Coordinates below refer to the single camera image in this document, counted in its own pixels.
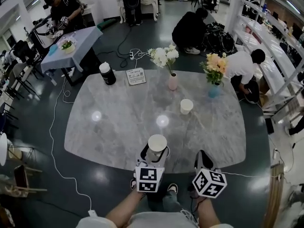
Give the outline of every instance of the marble table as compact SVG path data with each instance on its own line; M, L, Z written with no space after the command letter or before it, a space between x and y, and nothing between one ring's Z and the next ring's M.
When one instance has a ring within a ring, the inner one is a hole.
M150 136L162 134L171 150L166 173L194 171L200 149L220 168L244 161L244 120L231 83L224 79L220 95L210 99L205 74L176 73L176 91L168 88L165 69L145 70L147 83L134 86L129 86L125 71L115 72L117 81L111 86L100 74L90 75L73 104L65 149L99 164L133 171L135 154ZM194 102L188 115L180 113L184 98Z

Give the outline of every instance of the ceiling light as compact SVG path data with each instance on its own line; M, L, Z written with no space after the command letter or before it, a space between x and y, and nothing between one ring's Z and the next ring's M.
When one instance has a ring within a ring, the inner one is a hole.
M32 3L32 6L35 4L35 3L37 3L39 0L36 0L36 1L34 1L33 3Z
M299 14L301 14L300 11L297 10L296 7L295 7L290 1L286 0L286 2L288 2L288 4L289 4L291 7L293 7L293 9L294 9L295 11L297 11Z

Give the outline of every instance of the blue tablecloth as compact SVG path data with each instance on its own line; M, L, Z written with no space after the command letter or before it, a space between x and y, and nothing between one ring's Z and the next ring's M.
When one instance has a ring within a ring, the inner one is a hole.
M96 26L64 35L60 40L70 36L75 38L77 41L75 50L70 54L66 54L64 50L58 48L52 55L47 54L41 62L41 71L44 73L50 69L76 66L77 69L82 72L83 69L80 66L81 60L101 35L102 32Z

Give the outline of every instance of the paper cup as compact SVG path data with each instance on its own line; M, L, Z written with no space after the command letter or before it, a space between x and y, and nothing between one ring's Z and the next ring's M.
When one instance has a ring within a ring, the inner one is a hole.
M180 105L180 112L184 115L187 115L193 109L193 102L188 99L183 99Z
M154 152L163 151L167 146L167 140L160 134L152 135L148 140L149 148Z

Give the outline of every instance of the potted plant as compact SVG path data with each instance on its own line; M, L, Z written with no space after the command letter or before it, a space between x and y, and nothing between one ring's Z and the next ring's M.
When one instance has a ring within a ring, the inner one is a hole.
M208 92L210 98L214 98L219 95L219 85L222 83L222 78L226 72L226 53L223 53L222 57L218 54L207 54L207 63L201 62L200 65L204 68L207 74L207 81L211 83L211 88Z
M64 50L66 54L72 53L75 50L76 40L73 37L63 38L58 42L58 47Z
M175 48L176 47L171 44L169 47L148 50L148 54L152 58L151 61L153 63L155 63L158 67L166 67L168 69L170 73L168 83L170 90L176 90L177 88L177 75L172 70L173 64L179 57L179 53Z

